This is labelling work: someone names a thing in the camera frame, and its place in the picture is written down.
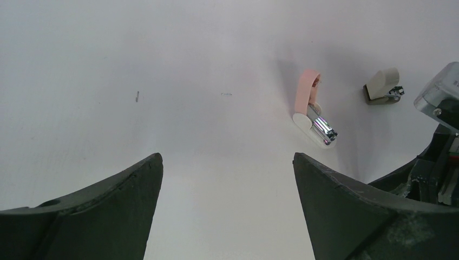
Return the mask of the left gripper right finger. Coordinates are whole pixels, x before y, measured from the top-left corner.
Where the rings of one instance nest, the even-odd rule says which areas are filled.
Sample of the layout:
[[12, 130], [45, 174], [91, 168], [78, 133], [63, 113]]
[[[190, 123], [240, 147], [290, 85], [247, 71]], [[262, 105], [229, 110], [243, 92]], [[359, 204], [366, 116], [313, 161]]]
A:
[[316, 259], [458, 259], [458, 209], [402, 198], [304, 153], [294, 176]]

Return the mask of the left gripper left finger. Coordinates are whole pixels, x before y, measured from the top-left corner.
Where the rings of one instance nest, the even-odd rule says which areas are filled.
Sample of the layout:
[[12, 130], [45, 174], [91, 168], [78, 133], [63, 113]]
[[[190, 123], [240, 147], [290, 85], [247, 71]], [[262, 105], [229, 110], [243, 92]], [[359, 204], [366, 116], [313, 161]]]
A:
[[1, 259], [143, 259], [162, 178], [154, 153], [37, 207], [1, 211]]

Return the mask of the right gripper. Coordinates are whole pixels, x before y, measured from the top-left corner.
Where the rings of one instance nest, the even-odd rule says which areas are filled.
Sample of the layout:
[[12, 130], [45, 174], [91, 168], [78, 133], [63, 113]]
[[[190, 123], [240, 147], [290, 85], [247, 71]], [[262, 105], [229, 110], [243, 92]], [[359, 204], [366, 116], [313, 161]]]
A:
[[419, 202], [439, 204], [438, 192], [449, 170], [449, 149], [456, 134], [443, 125], [415, 159], [369, 183], [379, 190]]

